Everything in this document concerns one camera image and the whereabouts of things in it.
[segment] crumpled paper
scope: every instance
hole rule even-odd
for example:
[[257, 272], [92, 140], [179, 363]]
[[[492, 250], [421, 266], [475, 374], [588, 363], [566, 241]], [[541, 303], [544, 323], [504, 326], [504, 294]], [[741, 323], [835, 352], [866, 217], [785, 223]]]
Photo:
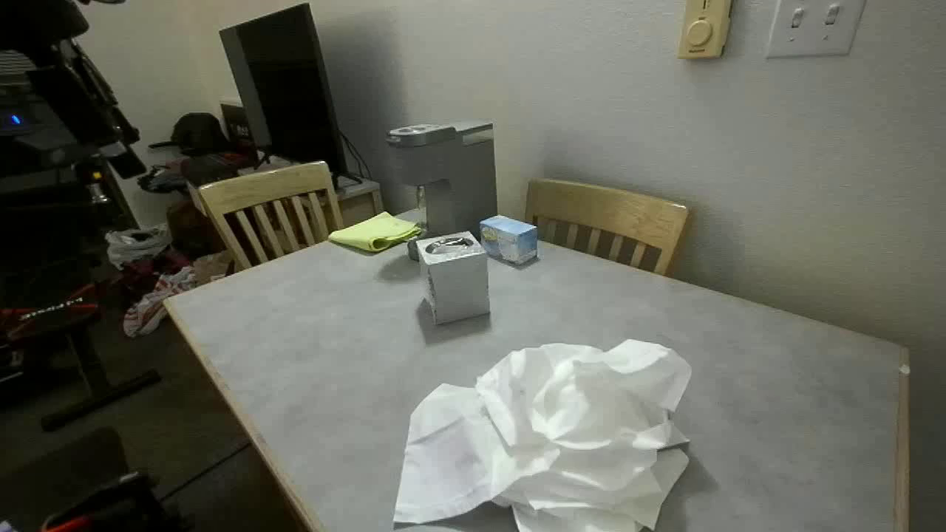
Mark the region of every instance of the crumpled paper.
[[441, 386], [410, 414], [395, 524], [512, 507], [520, 532], [637, 532], [682, 477], [671, 411], [688, 363], [625, 340], [512, 352], [472, 387]]

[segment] small white box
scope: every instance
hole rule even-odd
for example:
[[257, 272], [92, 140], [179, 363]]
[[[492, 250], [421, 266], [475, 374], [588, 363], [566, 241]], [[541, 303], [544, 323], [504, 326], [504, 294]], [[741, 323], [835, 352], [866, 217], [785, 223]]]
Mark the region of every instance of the small white box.
[[484, 253], [470, 230], [417, 244], [424, 269], [424, 303], [433, 323], [457, 323], [491, 310]]
[[482, 250], [484, 255], [503, 260], [503, 264], [532, 264], [538, 257], [538, 233], [534, 224], [504, 220], [504, 217], [491, 217], [479, 223], [482, 233]]

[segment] gray tabletop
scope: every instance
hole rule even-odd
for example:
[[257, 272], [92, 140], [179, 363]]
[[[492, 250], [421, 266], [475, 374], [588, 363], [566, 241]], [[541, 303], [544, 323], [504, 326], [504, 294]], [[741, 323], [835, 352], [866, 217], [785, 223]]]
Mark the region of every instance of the gray tabletop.
[[[433, 329], [404, 250], [315, 247], [182, 294], [167, 310], [314, 530], [393, 530], [413, 405], [538, 344], [677, 349], [692, 465], [658, 532], [894, 530], [905, 349], [541, 247], [491, 264], [491, 318]], [[515, 530], [503, 508], [429, 530]]]

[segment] wooden chair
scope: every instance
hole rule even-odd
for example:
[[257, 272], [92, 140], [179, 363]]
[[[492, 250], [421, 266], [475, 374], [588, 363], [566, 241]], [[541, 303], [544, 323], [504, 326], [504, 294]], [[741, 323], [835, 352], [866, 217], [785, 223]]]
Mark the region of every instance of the wooden chair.
[[324, 164], [207, 185], [201, 198], [240, 269], [315, 247], [343, 229]]
[[688, 210], [608, 186], [532, 182], [525, 217], [541, 241], [667, 276]]

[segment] television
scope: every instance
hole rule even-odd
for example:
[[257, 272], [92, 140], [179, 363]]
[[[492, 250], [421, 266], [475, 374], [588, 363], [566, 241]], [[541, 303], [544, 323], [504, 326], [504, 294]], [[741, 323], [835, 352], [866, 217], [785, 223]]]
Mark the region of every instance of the television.
[[324, 159], [331, 174], [345, 174], [311, 7], [290, 7], [219, 35], [253, 148], [291, 164]]

